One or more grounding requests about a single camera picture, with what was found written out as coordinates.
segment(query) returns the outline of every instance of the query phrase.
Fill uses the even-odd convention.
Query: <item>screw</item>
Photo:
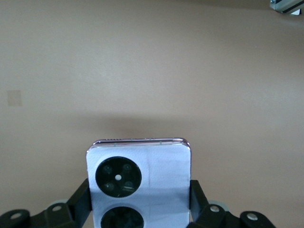
[[[60,209],[62,209],[62,206],[55,206],[55,207],[53,207],[52,208],[52,211],[58,211],[58,210],[60,210]]]
[[[247,218],[249,218],[252,221],[257,221],[257,216],[253,213],[247,214]]]
[[[210,207],[210,210],[212,212],[219,212],[219,208],[217,206],[214,206],[214,205]]]
[[[10,219],[17,219],[17,218],[19,218],[21,215],[22,215],[21,213],[17,212],[17,213],[15,213],[15,214],[13,214],[13,215],[10,217]]]

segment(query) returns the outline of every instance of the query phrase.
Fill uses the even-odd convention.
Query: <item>black camera bump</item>
[[[140,186],[142,174],[130,159],[112,157],[104,160],[96,170],[96,182],[108,196],[121,198],[132,195]]]

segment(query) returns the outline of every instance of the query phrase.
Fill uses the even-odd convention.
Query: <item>camera lens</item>
[[[142,174],[138,166],[130,159],[112,157],[98,166],[95,178],[103,193],[120,198],[130,196],[139,188]]]
[[[111,174],[112,173],[112,167],[109,165],[104,166],[104,171],[107,174]]]
[[[101,228],[143,228],[143,217],[128,207],[117,207],[107,211],[101,219]]]
[[[124,170],[124,171],[130,171],[131,169],[132,169],[132,166],[131,166],[131,165],[129,165],[129,164],[123,165],[123,170]]]
[[[133,183],[131,181],[127,181],[124,185],[128,188],[133,188]]]
[[[112,183],[106,183],[104,187],[107,191],[113,191],[113,189],[115,188],[115,186]]]

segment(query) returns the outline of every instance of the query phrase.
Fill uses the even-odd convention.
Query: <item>white smartphone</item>
[[[189,143],[182,138],[96,141],[86,154],[95,228],[189,223]]]

